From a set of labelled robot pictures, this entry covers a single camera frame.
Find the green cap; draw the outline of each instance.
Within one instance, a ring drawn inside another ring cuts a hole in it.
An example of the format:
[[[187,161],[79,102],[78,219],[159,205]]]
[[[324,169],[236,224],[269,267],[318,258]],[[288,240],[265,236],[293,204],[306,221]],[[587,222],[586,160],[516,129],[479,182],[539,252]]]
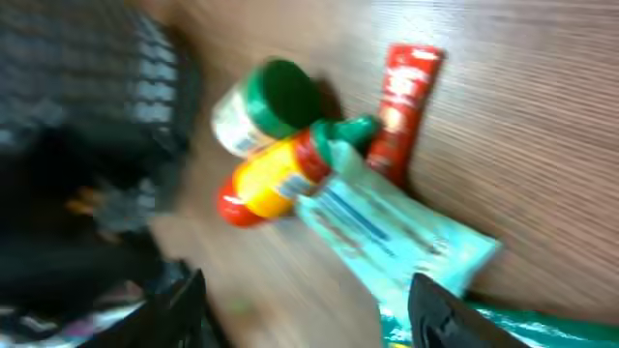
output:
[[[247,112],[267,135],[283,139],[322,117],[313,81],[296,64],[273,59],[248,76]]]
[[[333,164],[329,140],[342,140],[359,150],[373,138],[380,123],[371,115],[362,115],[343,122],[318,121],[311,126],[316,148],[320,157],[329,165]]]

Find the wood grain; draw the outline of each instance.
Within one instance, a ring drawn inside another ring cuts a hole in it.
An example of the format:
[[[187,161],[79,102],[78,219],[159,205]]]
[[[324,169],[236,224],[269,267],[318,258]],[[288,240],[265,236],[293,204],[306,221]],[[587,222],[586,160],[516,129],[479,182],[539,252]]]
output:
[[[238,163],[213,139],[214,101],[265,57],[330,82],[343,113],[378,105],[387,45],[449,58],[411,180],[436,210],[500,239],[474,291],[524,308],[619,323],[619,4],[611,0],[179,0],[204,67],[204,121],[172,253],[205,270],[240,346],[378,347],[370,296],[295,221],[240,231],[216,216]],[[225,310],[254,303],[251,320]]]

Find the light blue toothpaste tube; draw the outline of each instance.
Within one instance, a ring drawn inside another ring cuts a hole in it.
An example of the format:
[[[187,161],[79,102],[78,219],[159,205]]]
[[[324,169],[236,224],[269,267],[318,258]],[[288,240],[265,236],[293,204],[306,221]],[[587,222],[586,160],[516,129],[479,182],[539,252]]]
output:
[[[331,148],[334,174],[299,198],[297,214],[376,298],[385,346],[410,346],[412,276],[424,273],[460,297],[500,244],[410,199],[349,144]]]

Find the red tube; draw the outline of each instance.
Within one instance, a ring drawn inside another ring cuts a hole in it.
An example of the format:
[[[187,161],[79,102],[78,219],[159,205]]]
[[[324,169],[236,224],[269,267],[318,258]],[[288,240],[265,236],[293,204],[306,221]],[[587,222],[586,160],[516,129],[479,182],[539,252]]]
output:
[[[367,163],[400,188],[421,125],[428,89],[443,60],[433,46],[397,43],[390,47],[378,116],[382,129],[374,137]]]

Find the tube cap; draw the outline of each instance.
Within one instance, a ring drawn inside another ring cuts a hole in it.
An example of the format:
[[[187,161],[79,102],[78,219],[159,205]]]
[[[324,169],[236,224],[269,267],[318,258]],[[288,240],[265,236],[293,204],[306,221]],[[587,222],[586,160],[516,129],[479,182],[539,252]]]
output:
[[[231,178],[221,187],[217,210],[222,218],[237,227],[251,227],[265,221],[264,217],[254,214],[236,194]]]
[[[361,148],[376,134],[380,123],[372,115],[362,115],[343,122],[318,121],[311,126],[316,148],[320,157],[332,165],[330,140],[342,140],[354,148]]]

